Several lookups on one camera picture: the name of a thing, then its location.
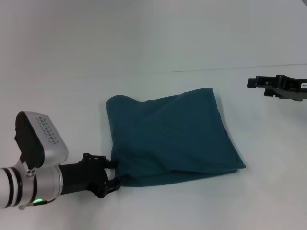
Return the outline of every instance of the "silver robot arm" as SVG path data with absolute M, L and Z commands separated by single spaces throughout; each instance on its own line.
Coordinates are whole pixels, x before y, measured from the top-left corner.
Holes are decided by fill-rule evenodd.
M 15 140 L 21 155 L 13 167 L 0 168 L 0 208 L 23 210 L 83 190 L 103 198 L 121 186 L 122 178 L 108 179 L 105 168 L 115 168 L 116 162 L 104 156 L 85 153 L 77 164 L 60 165 L 68 150 L 47 115 L 20 112 Z

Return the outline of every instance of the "black clamp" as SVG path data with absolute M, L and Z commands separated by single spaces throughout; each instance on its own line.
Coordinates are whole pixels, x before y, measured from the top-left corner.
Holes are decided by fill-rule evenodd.
M 117 161 L 109 161 L 105 156 L 93 156 L 84 153 L 82 160 L 77 164 L 60 165 L 63 176 L 61 194 L 68 194 L 88 190 L 98 198 L 118 190 L 125 178 L 114 177 L 109 180 L 105 169 L 114 169 Z
M 307 98 L 307 79 L 289 78 L 285 75 L 276 75 L 276 77 L 250 78 L 248 88 L 265 88 L 264 96 L 278 97 L 280 99 L 292 99 L 294 101 L 303 101 Z

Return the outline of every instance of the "white table surface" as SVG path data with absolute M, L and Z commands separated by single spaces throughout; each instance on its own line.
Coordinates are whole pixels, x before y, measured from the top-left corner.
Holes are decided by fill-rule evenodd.
M 201 87 L 214 89 L 247 166 L 101 200 L 80 192 L 0 210 L 1 229 L 307 229 L 307 101 L 246 88 L 257 75 L 307 78 L 307 65 L 245 68 L 307 63 L 306 22 L 301 0 L 0 0 L 0 167 L 20 156 L 19 111 L 49 115 L 67 163 L 76 163 L 84 152 L 109 157 L 110 97 Z
M 307 101 L 248 89 L 257 75 L 306 77 L 307 66 L 192 71 L 102 78 L 51 72 L 0 84 L 0 167 L 16 163 L 19 111 L 48 114 L 65 140 L 68 163 L 84 152 L 109 157 L 106 101 L 117 94 L 155 99 L 212 87 L 223 122 L 247 168 L 180 184 L 121 188 L 97 199 L 90 192 L 60 196 L 41 207 L 0 210 L 3 229 L 58 230 L 305 230 L 307 228 Z

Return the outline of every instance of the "white background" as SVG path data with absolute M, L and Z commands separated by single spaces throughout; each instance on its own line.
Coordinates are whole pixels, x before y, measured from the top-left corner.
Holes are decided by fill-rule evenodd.
M 67 163 L 76 163 L 84 152 L 109 157 L 110 97 L 145 101 L 202 87 L 214 89 L 247 165 L 101 200 L 81 192 L 0 210 L 1 228 L 305 230 L 306 101 L 246 84 L 257 75 L 307 78 L 306 24 L 300 0 L 0 0 L 0 167 L 20 155 L 19 111 L 49 115 Z M 271 65 L 288 66 L 252 68 Z

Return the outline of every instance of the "teal cloth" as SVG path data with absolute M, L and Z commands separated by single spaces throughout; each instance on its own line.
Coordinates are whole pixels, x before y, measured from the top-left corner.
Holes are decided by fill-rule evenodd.
M 245 168 L 217 110 L 213 90 L 138 102 L 114 96 L 106 103 L 116 176 L 124 186 L 196 180 Z

